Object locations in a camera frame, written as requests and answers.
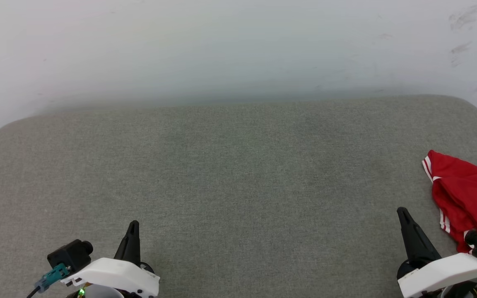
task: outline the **folded clothing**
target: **folded clothing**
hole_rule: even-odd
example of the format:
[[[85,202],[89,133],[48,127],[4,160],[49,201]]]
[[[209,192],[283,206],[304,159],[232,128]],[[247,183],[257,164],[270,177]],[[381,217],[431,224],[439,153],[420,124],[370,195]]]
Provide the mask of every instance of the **folded clothing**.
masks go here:
[[[433,150],[422,161],[434,184],[432,196],[441,210],[441,228],[469,252],[466,233],[477,229],[477,166]]]

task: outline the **white plastic mount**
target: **white plastic mount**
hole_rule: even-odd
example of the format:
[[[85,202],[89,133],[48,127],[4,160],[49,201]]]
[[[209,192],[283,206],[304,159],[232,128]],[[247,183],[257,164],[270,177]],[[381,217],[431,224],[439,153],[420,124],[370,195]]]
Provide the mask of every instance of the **white plastic mount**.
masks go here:
[[[101,258],[85,266],[79,272],[61,280],[62,283],[72,282],[74,286],[91,283],[129,293],[141,297],[157,296],[159,292],[159,276],[139,268],[131,262]]]
[[[467,253],[435,260],[398,280],[405,298],[420,297],[449,285],[477,278],[477,258]]]

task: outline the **red fabric with white stripes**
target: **red fabric with white stripes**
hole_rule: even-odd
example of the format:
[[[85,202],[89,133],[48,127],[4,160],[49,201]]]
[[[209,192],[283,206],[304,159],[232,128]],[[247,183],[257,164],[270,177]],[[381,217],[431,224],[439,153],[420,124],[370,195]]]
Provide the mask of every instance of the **red fabric with white stripes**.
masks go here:
[[[464,233],[477,229],[477,166],[433,150],[422,161],[434,183],[432,196],[441,212],[441,228],[458,242],[458,252],[469,252]]]

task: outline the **teal connector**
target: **teal connector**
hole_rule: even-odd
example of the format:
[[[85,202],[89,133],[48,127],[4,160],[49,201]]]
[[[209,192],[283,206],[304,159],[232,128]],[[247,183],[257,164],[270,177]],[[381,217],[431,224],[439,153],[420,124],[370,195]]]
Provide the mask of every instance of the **teal connector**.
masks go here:
[[[52,284],[68,276],[70,272],[64,264],[58,264],[53,270],[46,273],[39,281],[36,281],[34,287],[40,287],[38,293],[45,292]]]

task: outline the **white wall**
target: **white wall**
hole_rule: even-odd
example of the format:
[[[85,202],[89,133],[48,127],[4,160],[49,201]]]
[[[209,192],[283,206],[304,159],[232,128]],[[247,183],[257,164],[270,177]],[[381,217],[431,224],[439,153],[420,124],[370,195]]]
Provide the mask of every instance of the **white wall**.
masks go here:
[[[477,0],[0,0],[0,127],[127,103],[477,106]]]

